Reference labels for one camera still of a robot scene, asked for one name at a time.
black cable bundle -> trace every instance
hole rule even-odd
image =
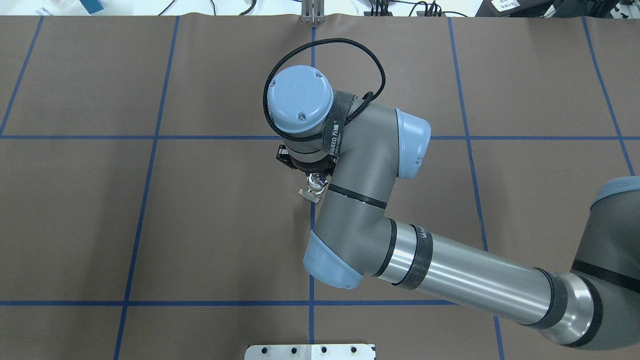
[[[253,10],[253,8],[255,8],[255,3],[257,3],[257,2],[258,2],[258,0],[251,0],[251,6],[249,6],[249,9],[241,12],[240,15],[246,15],[246,14],[250,13]]]
[[[282,65],[284,65],[285,62],[287,62],[289,59],[291,59],[296,54],[298,54],[298,53],[300,53],[300,52],[302,52],[302,51],[304,51],[304,50],[306,50],[306,49],[308,49],[310,47],[314,47],[314,46],[318,46],[318,45],[324,45],[324,44],[331,44],[331,43],[335,43],[335,42],[341,42],[343,44],[353,45],[353,46],[359,48],[360,50],[364,51],[365,53],[367,53],[367,55],[369,55],[369,57],[373,60],[373,62],[376,63],[376,66],[378,67],[378,70],[380,71],[380,80],[381,81],[380,81],[380,87],[378,88],[378,91],[376,91],[375,94],[372,91],[367,92],[362,97],[362,100],[363,100],[362,104],[360,104],[360,106],[358,106],[358,108],[353,113],[351,113],[351,114],[349,114],[349,116],[347,116],[347,120],[344,123],[345,126],[347,124],[349,124],[353,119],[357,118],[357,116],[360,115],[367,108],[367,106],[369,106],[369,103],[371,103],[371,101],[375,100],[378,97],[378,95],[380,95],[380,93],[382,93],[382,90],[385,88],[385,83],[387,82],[387,77],[385,75],[385,69],[382,68],[382,64],[380,63],[380,61],[378,60],[376,55],[371,50],[366,48],[366,46],[362,45],[361,43],[355,42],[353,40],[346,39],[346,38],[328,38],[328,39],[316,40],[316,41],[312,41],[312,42],[306,43],[306,44],[296,48],[295,50],[291,51],[289,54],[286,54],[282,59],[280,59],[280,61],[278,61],[276,66],[273,67],[273,70],[271,70],[271,73],[269,73],[269,76],[267,77],[267,81],[264,84],[264,92],[262,93],[262,109],[264,110],[264,117],[267,119],[267,123],[269,124],[269,127],[271,127],[271,129],[273,131],[275,131],[276,134],[280,135],[283,139],[294,141],[294,142],[310,142],[310,141],[314,141],[314,140],[317,140],[317,139],[322,139],[323,133],[320,132],[320,133],[315,134],[315,135],[305,136],[303,138],[296,138],[295,136],[291,136],[291,135],[289,135],[287,133],[284,133],[282,130],[280,130],[276,126],[276,124],[273,122],[273,118],[271,117],[271,114],[269,112],[269,106],[268,106],[268,103],[267,103],[267,92],[269,91],[269,85],[271,84],[271,81],[276,76],[276,72],[278,72],[280,67],[282,67]]]
[[[391,16],[389,14],[389,2],[391,0],[376,0],[376,9],[373,8],[373,1],[371,3],[371,16]]]
[[[429,17],[436,17],[436,16],[442,16],[442,14],[444,13],[457,13],[458,15],[462,15],[464,17],[468,17],[463,13],[459,13],[459,12],[444,12],[442,11],[442,7],[438,4],[436,4],[435,1],[433,1],[431,3],[431,6],[429,4],[427,4],[426,1],[418,1],[417,3],[411,3],[409,1],[402,1],[402,0],[388,0],[387,3],[403,3],[403,4],[412,4],[413,8],[411,8],[411,11],[409,12],[409,16],[413,15],[413,11],[415,10],[416,6],[418,5],[424,5],[424,16],[429,16]]]

blue tape line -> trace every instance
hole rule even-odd
[[[316,27],[311,27],[311,41],[316,41]],[[311,67],[316,67],[316,47],[311,48]]]
[[[4,127],[6,126],[6,122],[7,120],[9,120],[9,114],[11,113],[11,108],[13,107],[15,96],[18,94],[18,89],[20,88],[20,83],[22,82],[24,71],[27,69],[27,64],[29,63],[29,59],[31,58],[31,53],[33,53],[33,48],[34,46],[36,46],[36,40],[38,40],[38,34],[40,33],[40,29],[42,28],[43,21],[44,21],[44,16],[41,16],[40,20],[38,21],[38,26],[36,26],[36,32],[33,34],[33,38],[31,39],[31,45],[29,45],[29,51],[27,51],[27,56],[24,58],[24,62],[22,63],[22,68],[20,69],[18,80],[16,80],[15,86],[13,87],[11,99],[9,99],[9,104],[7,105],[6,111],[4,112],[2,124],[0,124],[0,135],[2,135],[2,133],[4,132]]]
[[[467,154],[469,156],[469,165],[471,166],[471,179],[474,184],[474,195],[476,197],[476,210],[478,219],[480,220],[480,228],[482,230],[482,243],[484,251],[489,251],[489,246],[486,242],[486,233],[484,231],[484,216],[482,214],[482,204],[480,202],[480,192],[478,190],[478,182],[476,176],[476,164],[474,162],[473,149],[471,148],[471,135],[469,133],[469,124],[467,121],[467,108],[465,106],[465,98],[462,92],[462,81],[460,79],[460,67],[458,65],[458,54],[456,52],[456,41],[453,34],[453,24],[451,18],[447,18],[449,22],[449,36],[451,38],[451,51],[453,53],[453,64],[456,70],[456,82],[458,83],[458,96],[460,97],[460,110],[462,112],[462,123],[465,127],[465,136],[467,138]]]
[[[156,160],[156,149],[158,144],[158,138],[160,135],[160,125],[162,123],[162,115],[164,111],[164,100],[166,99],[166,89],[169,85],[169,76],[171,74],[171,64],[173,61],[173,51],[175,50],[175,39],[178,35],[178,25],[180,23],[180,17],[175,18],[175,24],[173,25],[173,37],[171,40],[171,49],[169,50],[169,59],[166,65],[166,72],[164,74],[164,85],[162,89],[162,96],[160,98],[160,107],[158,109],[158,118],[156,120],[156,131],[154,133],[154,143],[151,146],[151,155],[149,156],[149,166],[147,169],[147,179],[145,180],[145,189],[142,193],[142,203],[140,205],[140,215],[138,217],[138,226],[136,228],[136,237],[133,243],[133,251],[131,253],[131,262],[129,263],[129,275],[127,276],[127,286],[124,294],[125,304],[122,306],[122,313],[120,315],[120,326],[118,327],[118,337],[116,338],[116,346],[113,352],[113,360],[118,360],[120,357],[120,345],[122,344],[122,335],[124,333],[124,325],[127,321],[127,309],[129,297],[131,296],[131,284],[133,282],[133,274],[136,268],[136,259],[138,258],[138,247],[140,245],[140,235],[142,234],[142,223],[145,218],[145,210],[147,208],[147,197],[149,194],[149,185],[151,183],[151,174],[154,169],[154,162]]]
[[[124,301],[0,300],[0,306],[123,306]]]
[[[153,135],[2,135],[8,140],[152,140]]]
[[[316,227],[316,204],[311,203],[310,228]],[[316,280],[309,275],[309,343],[316,343]]]
[[[153,140],[154,135],[0,135],[0,140]],[[581,140],[618,141],[618,136],[518,136],[471,135],[471,140]],[[431,140],[466,140],[464,135],[433,135]],[[640,140],[640,136],[622,136],[624,140]],[[271,135],[159,135],[158,140],[281,140]]]
[[[281,140],[271,135],[160,135],[160,140]]]
[[[495,338],[498,339],[498,355],[500,360],[504,360],[504,347],[502,346],[502,331],[500,330],[500,319],[498,316],[493,317],[493,326],[495,327]]]
[[[447,300],[316,300],[316,306],[449,306]]]
[[[216,307],[216,306],[307,306],[306,300],[247,300],[247,301],[129,301],[129,306]]]
[[[308,300],[0,300],[0,306],[251,307],[309,306]],[[450,306],[446,300],[314,300],[314,306]]]
[[[470,135],[471,140],[618,140],[617,136],[485,136]]]
[[[482,234],[482,244],[484,251],[489,251],[489,246],[486,241],[486,229],[484,228],[484,216],[482,213],[482,203],[480,201],[480,191],[478,190],[478,182],[476,176],[476,164],[474,163],[473,149],[471,148],[471,134],[469,132],[469,124],[467,120],[467,108],[465,106],[465,98],[462,92],[462,80],[460,78],[460,66],[458,64],[458,53],[456,51],[456,38],[453,33],[453,23],[451,18],[447,18],[449,23],[449,37],[451,38],[451,51],[453,53],[453,65],[456,70],[456,82],[458,83],[458,96],[460,97],[460,110],[462,112],[462,122],[465,126],[465,136],[467,137],[467,154],[469,156],[469,165],[471,167],[471,179],[474,184],[474,195],[476,197],[476,210],[478,219],[480,220],[480,230]],[[504,351],[502,349],[502,333],[500,331],[500,323],[496,316],[493,317],[493,324],[495,326],[495,339],[498,344],[498,354],[500,360],[504,360]]]
[[[627,162],[629,174],[631,174],[631,176],[635,176],[636,172],[634,171],[634,167],[631,164],[631,159],[629,159],[629,154],[627,153],[627,147],[625,146],[625,141],[622,138],[622,132],[620,131],[620,126],[618,125],[618,119],[616,119],[616,114],[613,111],[613,106],[611,105],[611,100],[609,98],[607,87],[604,85],[604,80],[602,79],[602,74],[600,73],[600,67],[598,66],[598,60],[596,59],[596,52],[593,50],[593,43],[591,42],[591,35],[589,34],[589,26],[587,25],[587,18],[585,16],[582,17],[582,25],[584,26],[584,34],[587,36],[587,43],[589,44],[589,52],[591,52],[591,60],[593,60],[593,67],[596,69],[596,75],[598,76],[600,87],[602,88],[602,93],[604,94],[604,99],[607,102],[607,107],[609,108],[611,121],[613,121],[613,126],[616,128],[616,134],[618,134],[618,139],[620,140],[620,147],[622,148],[622,154],[625,156],[625,161]]]
[[[311,27],[311,41],[316,41],[316,27]],[[316,67],[316,47],[311,48],[311,67]],[[310,228],[316,226],[316,204],[311,203]],[[309,343],[316,343],[316,280],[309,275]]]

braided black cable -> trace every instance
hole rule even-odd
[[[267,119],[267,123],[269,124],[269,127],[273,131],[275,131],[276,134],[280,135],[283,139],[286,139],[286,140],[289,140],[289,141],[293,141],[293,142],[310,142],[310,141],[322,139],[323,133],[320,132],[318,134],[314,134],[314,135],[311,135],[311,136],[306,136],[306,137],[303,137],[303,138],[296,138],[295,136],[291,136],[291,135],[283,132],[282,130],[280,130],[275,125],[275,123],[273,122],[273,118],[271,117],[271,114],[269,113],[269,106],[267,104],[267,92],[269,91],[269,86],[270,86],[273,78],[276,76],[276,72],[278,72],[280,67],[282,67],[282,65],[284,65],[285,62],[287,62],[289,59],[291,59],[296,54],[298,54],[298,53],[300,53],[300,52],[302,52],[304,50],[307,50],[310,47],[314,47],[314,46],[318,46],[318,45],[324,45],[324,44],[331,44],[331,43],[334,43],[334,42],[341,42],[341,43],[344,43],[344,44],[353,45],[353,46],[361,49],[365,53],[367,53],[367,55],[369,55],[369,57],[373,60],[373,62],[376,63],[376,66],[378,67],[378,70],[380,71],[380,78],[381,78],[380,88],[378,89],[378,91],[375,94],[373,92],[367,92],[362,97],[362,100],[363,100],[362,104],[360,104],[360,106],[358,106],[358,108],[353,113],[349,114],[349,116],[347,117],[347,119],[345,121],[345,125],[349,124],[353,119],[355,119],[359,114],[361,114],[367,108],[369,103],[371,101],[375,100],[380,95],[380,93],[382,93],[382,90],[385,88],[385,83],[387,81],[387,77],[385,75],[385,70],[382,68],[382,64],[380,63],[380,61],[378,60],[376,55],[371,50],[369,50],[368,48],[366,48],[366,46],[362,45],[359,42],[355,42],[355,41],[347,39],[347,38],[328,38],[328,39],[312,41],[312,42],[306,43],[306,44],[304,44],[302,46],[299,46],[295,50],[291,51],[289,54],[286,54],[282,59],[280,59],[280,61],[278,61],[276,66],[269,73],[269,76],[267,77],[267,81],[264,84],[264,92],[262,93],[262,107],[264,109],[264,117]]]

